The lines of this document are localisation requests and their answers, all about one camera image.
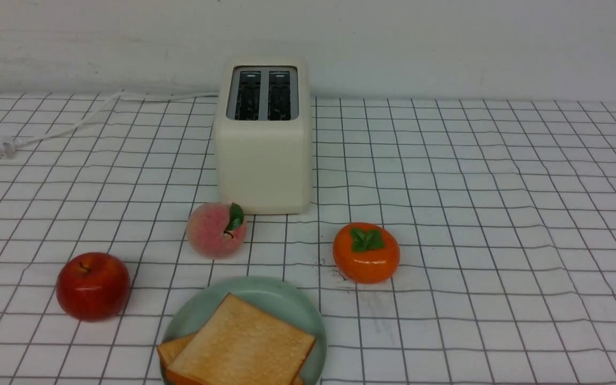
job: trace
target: persimmon calyx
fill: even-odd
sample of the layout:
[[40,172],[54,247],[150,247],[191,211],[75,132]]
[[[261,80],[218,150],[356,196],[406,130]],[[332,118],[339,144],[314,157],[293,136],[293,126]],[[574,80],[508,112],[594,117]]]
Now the persimmon calyx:
[[378,229],[364,231],[357,227],[351,227],[350,236],[353,239],[351,251],[354,253],[364,253],[386,247],[382,239],[382,232]]

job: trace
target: apple stem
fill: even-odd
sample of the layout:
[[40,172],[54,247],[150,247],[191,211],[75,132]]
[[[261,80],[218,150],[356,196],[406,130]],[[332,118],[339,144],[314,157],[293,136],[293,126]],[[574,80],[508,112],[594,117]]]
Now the apple stem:
[[83,265],[82,262],[80,262],[79,264],[80,264],[80,268],[83,269],[85,271],[85,273],[90,273],[92,271],[90,268],[88,268],[87,266]]

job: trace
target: green leaf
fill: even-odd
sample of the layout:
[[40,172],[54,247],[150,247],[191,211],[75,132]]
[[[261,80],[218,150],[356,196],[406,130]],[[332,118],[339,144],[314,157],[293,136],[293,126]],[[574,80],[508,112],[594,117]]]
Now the green leaf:
[[230,232],[233,229],[237,229],[244,222],[244,210],[240,205],[232,202],[232,205],[229,207],[229,223],[227,227],[225,227],[226,232]]
[[367,246],[364,243],[353,242],[351,245],[351,251],[354,253],[364,253],[367,251]]
[[353,238],[354,242],[363,242],[365,241],[366,234],[362,229],[358,227],[351,227],[351,238]]
[[350,235],[353,239],[351,250],[354,253],[364,253],[368,250],[379,250],[386,247],[382,240],[382,233],[378,229],[365,232],[357,227],[351,227]]
[[384,240],[382,239],[382,232],[378,229],[371,229],[368,232],[369,241],[367,242],[368,250],[379,250],[383,249],[386,245],[384,244]]

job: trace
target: toast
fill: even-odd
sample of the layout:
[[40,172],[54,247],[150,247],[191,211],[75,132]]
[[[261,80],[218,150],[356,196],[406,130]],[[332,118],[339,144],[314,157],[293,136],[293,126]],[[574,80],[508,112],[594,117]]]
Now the toast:
[[161,359],[163,366],[167,368],[168,365],[170,365],[178,357],[180,352],[186,348],[187,344],[192,338],[194,338],[195,335],[196,333],[191,333],[184,337],[160,344],[156,348],[156,351],[158,352],[158,357]]
[[314,345],[314,336],[228,294],[166,377],[178,385],[293,384]]

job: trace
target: power cord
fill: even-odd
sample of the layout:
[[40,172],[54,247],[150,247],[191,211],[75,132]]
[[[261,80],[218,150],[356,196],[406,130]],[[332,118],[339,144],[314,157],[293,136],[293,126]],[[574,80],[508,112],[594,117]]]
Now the power cord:
[[66,135],[70,132],[75,131],[82,125],[86,124],[88,120],[92,119],[98,112],[106,107],[110,102],[114,100],[119,100],[122,97],[132,97],[143,99],[144,102],[173,102],[176,100],[184,100],[186,98],[195,98],[195,97],[216,97],[217,93],[195,93],[189,95],[179,95],[179,96],[169,96],[169,97],[152,97],[150,95],[142,95],[137,93],[127,93],[127,92],[118,92],[114,93],[106,100],[104,100],[98,107],[94,109],[94,111],[90,112],[86,117],[73,124],[71,127],[66,129],[62,129],[58,132],[52,132],[51,134],[46,134],[42,136],[34,136],[32,138],[14,138],[12,136],[0,136],[0,158],[14,158],[16,155],[16,150],[20,147],[27,146],[28,144],[32,144],[35,142],[41,142],[45,139],[50,138],[58,138],[59,136]]

